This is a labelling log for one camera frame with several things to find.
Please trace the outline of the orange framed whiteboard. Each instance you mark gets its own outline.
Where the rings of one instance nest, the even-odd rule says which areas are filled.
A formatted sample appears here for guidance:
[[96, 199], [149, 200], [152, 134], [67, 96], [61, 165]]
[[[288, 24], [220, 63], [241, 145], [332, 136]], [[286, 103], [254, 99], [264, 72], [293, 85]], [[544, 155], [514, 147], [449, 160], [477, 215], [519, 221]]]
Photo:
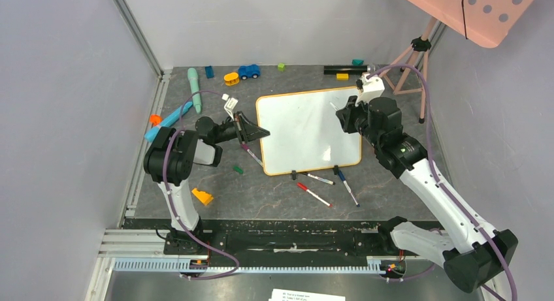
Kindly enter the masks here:
[[268, 176], [352, 166], [362, 159], [362, 139], [345, 133], [334, 109], [358, 90], [351, 87], [262, 96], [256, 100], [263, 171]]

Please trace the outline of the green whiteboard marker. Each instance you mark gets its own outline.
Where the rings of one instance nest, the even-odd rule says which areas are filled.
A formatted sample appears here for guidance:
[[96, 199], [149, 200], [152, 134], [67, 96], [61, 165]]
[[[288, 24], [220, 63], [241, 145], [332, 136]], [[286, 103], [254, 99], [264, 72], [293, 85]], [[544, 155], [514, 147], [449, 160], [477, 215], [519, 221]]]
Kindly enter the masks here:
[[329, 104], [331, 105], [331, 107], [334, 109], [335, 112], [339, 110], [338, 107], [334, 103], [329, 102]]

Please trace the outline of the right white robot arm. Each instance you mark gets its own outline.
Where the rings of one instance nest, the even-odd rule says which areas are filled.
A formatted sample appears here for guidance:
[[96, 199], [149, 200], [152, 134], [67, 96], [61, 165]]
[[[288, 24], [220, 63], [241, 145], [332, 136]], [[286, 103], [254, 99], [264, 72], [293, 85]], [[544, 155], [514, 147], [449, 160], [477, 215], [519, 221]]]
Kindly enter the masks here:
[[443, 268], [465, 293], [486, 286], [500, 273], [513, 283], [509, 265], [519, 243], [516, 235], [509, 229], [498, 230], [456, 192], [424, 145], [403, 131], [395, 100], [377, 97], [364, 102], [352, 95], [336, 116], [345, 133], [368, 140], [379, 164], [419, 197], [446, 232], [441, 236], [396, 216], [378, 228], [382, 252], [415, 253]]

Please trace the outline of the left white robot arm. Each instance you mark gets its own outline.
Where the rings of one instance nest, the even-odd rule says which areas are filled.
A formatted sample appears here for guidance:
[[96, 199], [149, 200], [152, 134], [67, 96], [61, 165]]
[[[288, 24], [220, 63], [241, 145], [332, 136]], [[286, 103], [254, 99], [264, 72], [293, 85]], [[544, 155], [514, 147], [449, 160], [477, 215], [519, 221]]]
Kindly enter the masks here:
[[166, 241], [180, 242], [192, 254], [204, 248], [201, 218], [189, 188], [193, 165], [217, 167], [223, 154], [219, 146], [222, 142], [236, 139], [240, 144], [247, 144], [269, 135], [270, 131], [250, 121], [241, 111], [219, 124], [202, 116], [194, 130], [159, 129], [146, 151], [143, 168], [164, 193], [170, 210], [171, 227]]

